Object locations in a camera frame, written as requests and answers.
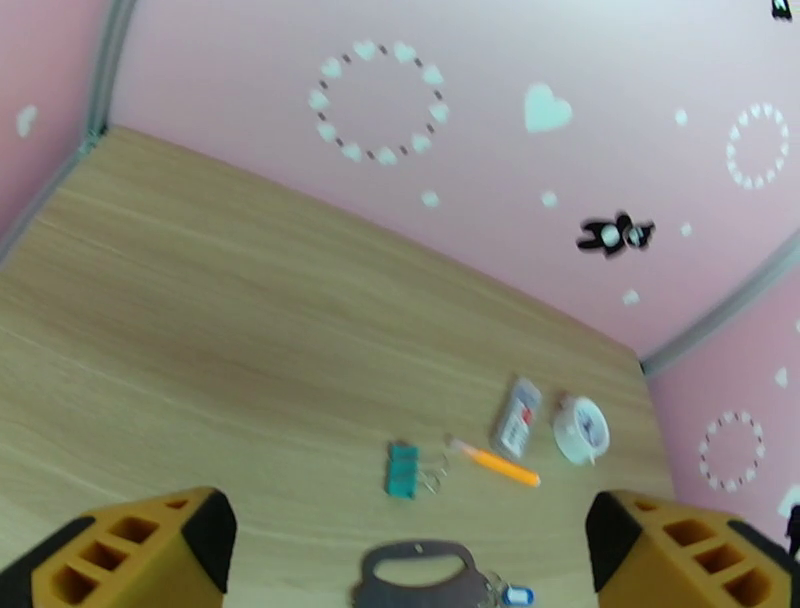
black rubber tip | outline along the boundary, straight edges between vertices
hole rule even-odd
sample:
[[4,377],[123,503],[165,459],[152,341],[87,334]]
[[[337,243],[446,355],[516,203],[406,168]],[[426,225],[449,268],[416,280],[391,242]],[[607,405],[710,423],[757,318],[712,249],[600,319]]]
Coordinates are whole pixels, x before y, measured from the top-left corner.
[[611,580],[641,533],[639,522],[611,493],[601,492],[595,497],[586,516],[595,593]]
[[94,522],[94,517],[81,517],[69,522],[0,572],[0,606],[34,608],[31,587],[34,570]]
[[233,508],[225,494],[217,490],[200,505],[182,530],[186,544],[221,593],[228,592],[236,529]]
[[789,575],[792,580],[792,595],[788,598],[785,606],[787,608],[800,608],[800,565],[789,555],[786,549],[761,534],[747,522],[731,520],[728,522],[728,527],[778,564]]

yellow plastic part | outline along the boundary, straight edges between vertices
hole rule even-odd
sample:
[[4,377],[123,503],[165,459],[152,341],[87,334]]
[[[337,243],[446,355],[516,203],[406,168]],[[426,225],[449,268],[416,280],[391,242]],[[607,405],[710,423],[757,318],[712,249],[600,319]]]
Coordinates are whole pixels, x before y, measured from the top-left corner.
[[642,531],[598,593],[600,608],[785,608],[791,575],[733,530],[727,513],[610,494]]
[[32,574],[34,608],[220,608],[181,533],[214,493],[195,488],[85,513],[96,522]]

orange pencil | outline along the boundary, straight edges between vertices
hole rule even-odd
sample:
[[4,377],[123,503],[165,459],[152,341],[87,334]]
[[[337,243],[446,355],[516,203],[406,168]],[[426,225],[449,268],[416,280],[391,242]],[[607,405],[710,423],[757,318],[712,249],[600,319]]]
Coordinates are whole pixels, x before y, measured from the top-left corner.
[[476,447],[473,447],[468,443],[453,437],[452,435],[447,435],[445,437],[445,443],[452,449],[461,450],[482,467],[485,467],[496,473],[500,473],[501,475],[505,475],[506,477],[510,477],[515,481],[534,487],[538,487],[542,483],[542,479],[539,477],[538,473],[534,473],[533,471],[529,471],[528,469],[516,465],[513,462],[509,462],[505,458],[495,456],[486,450],[480,450]]

black panda sticker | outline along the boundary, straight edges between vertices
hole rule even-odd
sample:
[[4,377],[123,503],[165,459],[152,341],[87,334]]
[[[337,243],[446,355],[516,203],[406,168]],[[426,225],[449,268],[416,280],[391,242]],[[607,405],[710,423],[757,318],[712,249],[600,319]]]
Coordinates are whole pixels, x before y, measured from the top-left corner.
[[578,249],[584,253],[602,252],[610,259],[626,248],[647,249],[656,225],[651,221],[634,224],[630,215],[620,211],[615,219],[588,219],[581,229],[585,234],[576,241]]
[[772,0],[772,18],[783,21],[792,20],[792,7],[789,0]]

white heart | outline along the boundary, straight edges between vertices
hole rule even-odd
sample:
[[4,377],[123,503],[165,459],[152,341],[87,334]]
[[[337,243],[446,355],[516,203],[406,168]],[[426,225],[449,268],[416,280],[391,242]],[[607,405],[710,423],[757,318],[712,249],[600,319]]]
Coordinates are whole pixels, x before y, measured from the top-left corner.
[[426,207],[433,208],[439,206],[439,195],[433,190],[426,190],[420,195],[420,198]]
[[330,101],[328,101],[328,98],[325,96],[325,93],[314,89],[308,96],[308,105],[311,106],[312,110],[321,112],[330,105]]
[[328,143],[336,139],[336,127],[334,127],[330,123],[327,122],[318,123],[317,132],[319,133],[319,136]]
[[634,304],[638,304],[639,300],[639,294],[633,289],[626,291],[625,295],[622,296],[622,302],[625,304],[625,306],[633,306]]
[[417,51],[403,42],[396,42],[394,45],[394,58],[400,63],[408,63],[417,58]]
[[345,158],[349,158],[353,162],[361,162],[361,148],[358,147],[358,144],[342,146],[342,154],[345,155]]
[[429,65],[422,71],[422,80],[431,86],[444,84],[444,78],[435,65]]
[[531,84],[523,103],[525,129],[528,133],[546,133],[572,122],[572,106],[566,99],[556,97],[547,84]]
[[330,57],[322,64],[320,71],[328,78],[339,78],[342,75],[342,64],[338,59]]
[[422,154],[432,145],[431,140],[429,137],[425,135],[419,135],[415,133],[411,136],[411,147],[414,149],[414,152],[417,154]]
[[428,108],[428,111],[438,123],[447,122],[447,115],[450,114],[450,108],[447,107],[446,103],[433,104]]
[[397,156],[394,152],[392,152],[389,148],[383,147],[378,151],[377,156],[375,157],[378,159],[378,162],[382,165],[396,165],[397,164]]
[[786,370],[785,367],[782,367],[777,372],[775,372],[775,384],[777,384],[781,388],[786,388],[787,386],[789,386],[789,372]]
[[364,40],[363,42],[354,42],[353,50],[361,59],[369,61],[375,56],[378,46],[372,40]]
[[17,135],[25,139],[31,134],[39,110],[36,106],[25,106],[17,113]]

